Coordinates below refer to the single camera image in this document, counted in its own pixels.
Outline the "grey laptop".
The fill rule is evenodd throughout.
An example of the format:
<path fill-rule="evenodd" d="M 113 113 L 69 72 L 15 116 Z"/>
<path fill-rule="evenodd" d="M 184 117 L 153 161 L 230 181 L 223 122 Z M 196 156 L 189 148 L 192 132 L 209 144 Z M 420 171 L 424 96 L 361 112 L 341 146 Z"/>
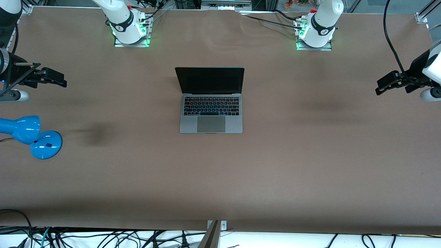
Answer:
<path fill-rule="evenodd" d="M 181 134 L 243 133 L 243 67 L 177 66 L 175 72 Z"/>

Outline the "blue desk lamp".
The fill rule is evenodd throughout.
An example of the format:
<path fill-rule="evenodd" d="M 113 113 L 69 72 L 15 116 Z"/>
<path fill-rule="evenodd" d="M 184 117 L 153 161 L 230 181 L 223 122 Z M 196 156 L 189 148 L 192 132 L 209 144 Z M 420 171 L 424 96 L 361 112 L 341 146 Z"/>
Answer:
<path fill-rule="evenodd" d="M 0 118 L 0 133 L 11 135 L 16 141 L 29 145 L 30 152 L 37 159 L 50 159 L 62 148 L 60 133 L 41 131 L 39 116 L 24 116 L 16 120 Z"/>

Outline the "grey power strip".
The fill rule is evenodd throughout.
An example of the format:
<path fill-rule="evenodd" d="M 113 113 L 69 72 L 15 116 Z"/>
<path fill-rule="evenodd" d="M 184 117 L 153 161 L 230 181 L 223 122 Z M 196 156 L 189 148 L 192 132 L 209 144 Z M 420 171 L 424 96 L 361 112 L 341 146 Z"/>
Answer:
<path fill-rule="evenodd" d="M 201 0 L 201 10 L 252 11 L 252 0 Z"/>

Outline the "white sheet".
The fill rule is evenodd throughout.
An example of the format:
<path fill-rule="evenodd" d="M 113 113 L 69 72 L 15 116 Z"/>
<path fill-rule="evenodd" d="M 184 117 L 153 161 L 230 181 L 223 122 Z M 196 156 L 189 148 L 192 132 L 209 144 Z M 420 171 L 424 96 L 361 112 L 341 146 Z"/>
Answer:
<path fill-rule="evenodd" d="M 33 232 L 0 234 L 0 248 L 197 248 L 201 231 Z M 222 232 L 219 248 L 441 248 L 441 236 Z"/>

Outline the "aluminium frame profile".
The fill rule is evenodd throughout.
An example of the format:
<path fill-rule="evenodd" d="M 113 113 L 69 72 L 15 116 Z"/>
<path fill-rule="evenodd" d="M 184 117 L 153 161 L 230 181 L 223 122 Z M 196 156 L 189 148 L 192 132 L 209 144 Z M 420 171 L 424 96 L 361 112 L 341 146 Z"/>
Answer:
<path fill-rule="evenodd" d="M 424 6 L 419 12 L 425 12 L 428 15 L 441 5 L 441 0 L 430 0 L 429 3 Z"/>

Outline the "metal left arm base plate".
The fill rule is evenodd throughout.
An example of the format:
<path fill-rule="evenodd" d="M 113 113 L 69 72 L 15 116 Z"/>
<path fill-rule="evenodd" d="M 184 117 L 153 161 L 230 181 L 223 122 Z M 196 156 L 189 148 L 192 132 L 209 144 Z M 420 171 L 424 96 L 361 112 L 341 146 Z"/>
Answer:
<path fill-rule="evenodd" d="M 298 51 L 332 51 L 331 39 L 335 27 L 331 30 L 321 28 L 316 30 L 309 21 L 307 16 L 301 16 L 293 21 L 294 27 L 298 28 L 295 31 L 296 49 Z"/>

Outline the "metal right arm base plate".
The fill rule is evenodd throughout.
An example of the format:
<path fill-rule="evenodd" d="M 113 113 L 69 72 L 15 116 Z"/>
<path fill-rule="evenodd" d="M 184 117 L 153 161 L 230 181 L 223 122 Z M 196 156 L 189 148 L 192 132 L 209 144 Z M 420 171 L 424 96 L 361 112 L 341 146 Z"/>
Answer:
<path fill-rule="evenodd" d="M 111 23 L 115 47 L 147 48 L 152 35 L 152 14 L 139 12 L 127 27 Z"/>

